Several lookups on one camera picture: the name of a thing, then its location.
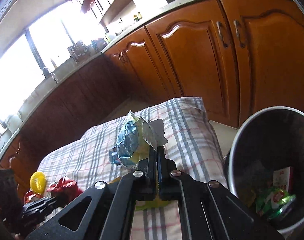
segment faucet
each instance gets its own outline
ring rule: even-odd
[[[57,84],[58,83],[58,78],[56,77],[56,75],[47,67],[42,68],[42,76],[46,77],[44,74],[44,70],[47,69],[48,72],[51,74],[51,77],[53,78],[54,82]]]

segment cabinet handle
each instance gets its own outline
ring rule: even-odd
[[[123,52],[121,51],[121,57],[124,60],[124,62],[128,62],[128,59],[126,57],[123,57]]]
[[[221,26],[222,26],[222,23],[221,22],[216,22],[216,26],[217,26],[217,31],[218,31],[218,36],[220,37],[222,43],[223,43],[223,47],[224,48],[227,48],[228,45],[224,42],[224,39],[223,39],[223,34],[221,33]]]
[[[239,34],[239,29],[238,29],[239,22],[238,22],[238,20],[234,20],[233,23],[234,23],[234,26],[235,26],[236,37],[239,39],[239,46],[241,48],[244,48],[245,44],[241,42],[241,36]]]
[[[119,53],[119,60],[123,63],[123,61],[122,61],[122,59],[121,59],[121,55],[120,55],[120,53]]]

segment plaid towel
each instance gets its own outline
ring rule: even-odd
[[[222,154],[213,127],[208,122],[202,98],[174,98],[157,106],[135,113],[146,121],[161,118],[164,122],[166,158],[175,161],[177,169],[195,180],[218,180],[226,186]],[[77,180],[86,190],[94,182],[113,179],[128,173],[124,167],[110,163],[108,150],[116,144],[116,137],[125,117],[94,126],[82,138],[47,155],[39,166],[47,186],[63,176]],[[177,202],[160,208],[136,211],[131,239],[182,239]]]

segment floor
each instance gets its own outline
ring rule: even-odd
[[[129,111],[137,112],[149,106],[151,105],[146,102],[128,99],[119,105],[113,112],[111,112],[111,114],[109,114],[103,122],[107,122],[127,115]],[[238,130],[218,122],[210,121],[210,123],[215,130],[218,142],[221,147],[222,155],[228,154],[228,151],[231,148],[232,142]]]

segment trash can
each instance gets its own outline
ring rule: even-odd
[[[286,235],[304,223],[304,113],[285,106],[258,111],[239,129],[228,163],[228,185],[239,199],[267,188],[273,171],[292,166],[296,202],[277,225]]]

